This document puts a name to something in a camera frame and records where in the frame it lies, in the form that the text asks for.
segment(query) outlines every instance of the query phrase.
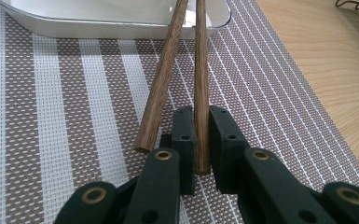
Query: chopsticks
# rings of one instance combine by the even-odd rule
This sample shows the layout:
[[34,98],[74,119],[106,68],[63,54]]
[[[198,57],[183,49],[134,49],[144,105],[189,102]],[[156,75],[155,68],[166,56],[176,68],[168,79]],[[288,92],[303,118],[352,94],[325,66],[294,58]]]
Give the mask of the chopsticks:
[[194,124],[197,135],[196,172],[208,175],[209,163],[209,97],[207,30],[205,0],[197,0],[196,5],[196,75],[194,83]]
[[178,49],[188,0],[177,0],[167,36],[165,37],[159,64],[147,98],[144,116],[135,139],[137,151],[153,150],[159,131],[162,110],[167,99],[168,86],[173,76],[173,63]]
[[[153,150],[156,143],[162,110],[173,75],[173,63],[186,14],[187,1],[177,0],[170,28],[165,38],[159,64],[147,99],[144,116],[134,144],[135,150],[141,152]],[[205,0],[197,0],[196,5],[195,67],[194,121],[198,139],[196,173],[208,175],[211,171],[208,134],[209,97]]]

